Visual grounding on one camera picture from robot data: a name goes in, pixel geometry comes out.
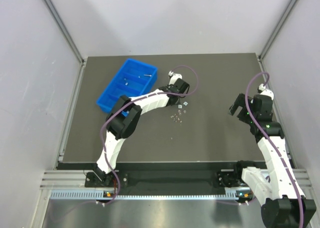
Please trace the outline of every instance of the metal frame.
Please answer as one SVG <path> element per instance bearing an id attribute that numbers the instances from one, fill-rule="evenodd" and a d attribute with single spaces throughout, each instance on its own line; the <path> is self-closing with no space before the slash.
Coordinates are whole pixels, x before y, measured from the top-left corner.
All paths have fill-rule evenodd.
<path id="1" fill-rule="evenodd" d="M 84 58 L 81 56 L 81 53 L 79 52 L 77 46 L 75 45 L 72 37 L 70 36 L 70 33 L 68 32 L 64 22 L 60 18 L 56 8 L 54 7 L 54 4 L 51 0 L 43 0 L 46 6 L 48 7 L 49 12 L 51 13 L 52 17 L 54 18 L 56 24 L 58 25 L 61 33 L 63 34 L 64 38 L 66 39 L 67 43 L 69 44 L 71 50 L 73 51 L 74 55 L 78 59 L 80 63 L 84 63 Z"/>
<path id="2" fill-rule="evenodd" d="M 51 196 L 51 190 L 40 190 L 34 215 L 33 215 L 31 224 L 28 227 L 42 228 L 45 220 L 46 212 L 48 209 L 50 196 Z"/>
<path id="3" fill-rule="evenodd" d="M 261 54 L 259 55 L 260 59 L 264 59 L 266 54 L 268 53 L 270 47 L 272 46 L 273 42 L 275 41 L 276 37 L 278 36 L 279 32 L 281 31 L 282 27 L 284 26 L 285 22 L 287 21 L 289 15 L 291 14 L 293 8 L 297 4 L 298 0 L 290 0 L 289 4 L 284 10 L 284 13 L 280 17 L 277 25 L 275 26 L 273 32 L 271 33 L 269 39 L 267 40 L 265 46 L 262 49 Z"/>
<path id="4" fill-rule="evenodd" d="M 68 111 L 67 111 L 67 116 L 66 116 L 66 119 L 64 121 L 64 126 L 63 126 L 63 131 L 62 131 L 62 135 L 61 135 L 61 139 L 60 139 L 58 154 L 57 154 L 57 157 L 56 157 L 56 159 L 55 159 L 55 161 L 53 163 L 53 166 L 52 166 L 53 169 L 55 167 L 57 167 L 58 162 L 62 162 L 62 160 L 64 158 L 64 153 L 65 153 L 65 148 L 66 148 L 66 145 L 67 145 L 68 135 L 69 135 L 69 131 L 70 131 L 70 128 L 71 128 L 71 122 L 72 122 L 72 119 L 74 117 L 74 113 L 75 113 L 74 110 L 76 108 L 77 99 L 78 99 L 78 95 L 79 95 L 79 92 L 80 92 L 82 79 L 84 77 L 85 66 L 87 64 L 86 61 L 87 60 L 85 60 L 83 62 L 83 64 L 81 65 L 81 67 L 79 69 L 78 76 L 77 76 L 76 81 L 75 81 L 74 89 L 73 89 L 73 92 L 72 92 L 72 97 L 71 97 L 70 104 L 69 104 Z"/>

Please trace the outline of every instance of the enclosure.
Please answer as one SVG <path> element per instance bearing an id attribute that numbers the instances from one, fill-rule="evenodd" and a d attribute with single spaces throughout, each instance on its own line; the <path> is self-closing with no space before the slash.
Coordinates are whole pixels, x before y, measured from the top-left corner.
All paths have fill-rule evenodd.
<path id="1" fill-rule="evenodd" d="M 59 173 L 59 166 L 85 167 L 99 158 L 107 114 L 96 100 L 127 58 L 158 68 L 153 90 L 168 84 L 179 65 L 196 70 L 199 87 L 185 98 L 179 124 L 174 106 L 141 116 L 119 164 L 264 163 L 247 124 L 228 110 L 266 71 L 286 151 L 318 206 L 318 1 L 1 0 L 1 227 L 263 227 L 258 202 L 192 199 L 86 204 L 58 223 L 50 219 L 47 211 L 59 218 L 82 202 L 53 199 L 57 187 L 46 179 L 70 190 L 82 185 L 90 169 Z M 178 71 L 192 89 L 194 75 Z M 318 212 L 310 227 L 320 227 Z"/>

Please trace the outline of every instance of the gray wall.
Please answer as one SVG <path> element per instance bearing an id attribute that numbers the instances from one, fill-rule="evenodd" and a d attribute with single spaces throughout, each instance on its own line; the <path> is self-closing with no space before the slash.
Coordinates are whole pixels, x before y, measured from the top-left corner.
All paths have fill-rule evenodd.
<path id="1" fill-rule="evenodd" d="M 299 0 L 267 54 L 280 118 L 291 152 L 320 200 L 320 0 Z"/>
<path id="2" fill-rule="evenodd" d="M 28 227 L 79 63 L 42 0 L 0 0 L 0 227 Z"/>
<path id="3" fill-rule="evenodd" d="M 261 52 L 289 0 L 52 0 L 83 57 Z"/>

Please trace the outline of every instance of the cable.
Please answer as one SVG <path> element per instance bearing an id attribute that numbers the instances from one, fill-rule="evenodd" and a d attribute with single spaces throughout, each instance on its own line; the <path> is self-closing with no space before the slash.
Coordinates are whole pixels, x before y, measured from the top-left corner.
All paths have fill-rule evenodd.
<path id="1" fill-rule="evenodd" d="M 294 178 L 292 177 L 291 175 L 291 172 L 289 171 L 289 167 L 288 165 L 286 164 L 285 160 L 282 158 L 282 155 L 281 155 L 281 152 L 279 151 L 279 149 L 277 148 L 277 146 L 273 143 L 273 141 L 270 139 L 270 137 L 268 136 L 268 134 L 263 130 L 263 128 L 260 126 L 260 124 L 258 123 L 258 121 L 255 119 L 255 117 L 253 116 L 251 110 L 250 110 L 250 107 L 249 107 L 249 102 L 248 102 L 248 93 L 249 93 L 249 89 L 252 85 L 252 83 L 261 75 L 266 75 L 267 76 L 267 79 L 264 83 L 264 85 L 266 85 L 269 81 L 269 78 L 270 78 L 270 75 L 269 73 L 267 72 L 260 72 L 258 73 L 256 76 L 254 76 L 251 81 L 249 82 L 248 86 L 246 87 L 246 91 L 245 91 L 245 96 L 244 96 L 244 101 L 245 101 L 245 107 L 246 109 L 248 110 L 248 113 L 252 119 L 252 121 L 254 122 L 254 124 L 258 127 L 258 129 L 261 131 L 261 133 L 264 135 L 264 137 L 270 142 L 270 144 L 272 145 L 272 147 L 274 148 L 274 150 L 276 151 L 276 153 L 278 154 L 278 156 L 280 157 L 281 161 L 282 161 L 282 164 L 283 166 L 285 167 L 285 170 L 289 176 L 289 179 L 291 181 L 291 184 L 293 185 L 293 188 L 294 188 L 294 191 L 295 191 L 295 194 L 297 196 L 297 199 L 298 199 L 298 204 L 299 204 L 299 215 L 300 215 L 300 221 L 299 221 L 299 228 L 303 228 L 304 226 L 304 208 L 303 208 L 303 205 L 302 205 L 302 199 L 301 199 L 301 196 L 299 194 L 299 190 L 298 190 L 298 187 L 296 185 L 296 181 L 294 180 Z"/>

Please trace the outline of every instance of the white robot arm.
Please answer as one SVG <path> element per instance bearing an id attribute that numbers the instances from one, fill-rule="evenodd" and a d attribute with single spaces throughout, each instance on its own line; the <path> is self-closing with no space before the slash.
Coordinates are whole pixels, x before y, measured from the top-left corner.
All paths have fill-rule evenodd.
<path id="1" fill-rule="evenodd" d="M 299 226 L 301 216 L 294 186 L 296 185 L 304 210 L 303 227 L 306 227 L 316 212 L 316 204 L 314 200 L 306 199 L 296 182 L 292 168 L 288 167 L 290 161 L 285 149 L 284 132 L 280 123 L 272 120 L 273 99 L 273 92 L 261 84 L 258 94 L 253 98 L 248 97 L 248 104 L 252 115 L 277 149 L 271 145 L 253 122 L 245 105 L 244 94 L 240 94 L 229 109 L 229 114 L 233 115 L 239 106 L 242 107 L 237 117 L 240 121 L 250 125 L 250 131 L 263 154 L 270 182 L 262 175 L 261 170 L 255 167 L 255 163 L 250 161 L 240 161 L 235 165 L 234 179 L 250 187 L 261 205 L 262 220 L 267 228 L 297 228 Z"/>
<path id="2" fill-rule="evenodd" d="M 173 105 L 178 101 L 177 96 L 172 96 L 172 95 L 167 95 L 167 94 L 159 94 L 157 96 L 151 96 L 152 94 L 156 93 L 161 93 L 163 91 L 168 91 L 168 92 L 174 92 L 174 93 L 180 93 L 181 95 L 185 92 L 185 90 L 188 88 L 188 84 L 182 80 L 182 75 L 178 73 L 173 73 L 172 71 L 169 72 L 169 84 L 166 87 L 159 88 L 149 94 L 142 95 L 140 97 L 145 97 L 148 96 L 147 99 L 140 100 L 134 103 L 136 107 L 139 107 L 139 110 L 141 110 L 138 114 L 138 116 L 152 111 L 156 108 L 161 108 L 161 107 L 166 107 L 169 105 Z M 129 100 L 136 100 L 140 97 L 130 97 L 128 98 Z M 116 112 L 119 108 L 115 106 L 115 109 L 112 110 L 112 112 Z M 106 156 L 107 159 L 112 166 L 113 169 L 116 168 L 116 163 L 117 163 L 117 157 L 118 154 L 121 150 L 121 147 L 126 140 L 127 136 L 124 137 L 119 137 L 117 134 L 115 134 L 115 130 L 112 129 L 112 127 L 107 127 L 106 131 L 106 139 L 105 139 L 105 147 L 106 149 Z M 105 160 L 105 152 L 102 150 L 102 153 L 96 162 L 98 167 L 108 174 L 111 170 L 108 167 L 106 160 Z"/>

